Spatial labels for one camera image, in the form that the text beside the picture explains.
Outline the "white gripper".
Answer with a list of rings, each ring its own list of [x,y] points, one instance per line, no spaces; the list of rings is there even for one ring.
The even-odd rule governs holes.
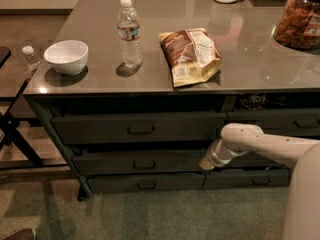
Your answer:
[[[212,170],[214,167],[223,167],[230,162],[225,158],[227,149],[224,146],[210,146],[204,158],[199,162],[199,166],[203,170]]]

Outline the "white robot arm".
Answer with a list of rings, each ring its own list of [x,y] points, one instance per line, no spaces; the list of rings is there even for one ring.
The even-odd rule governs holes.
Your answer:
[[[223,167],[249,152],[293,170],[281,240],[320,240],[320,141],[271,135],[256,125],[229,123],[199,166],[204,170]]]

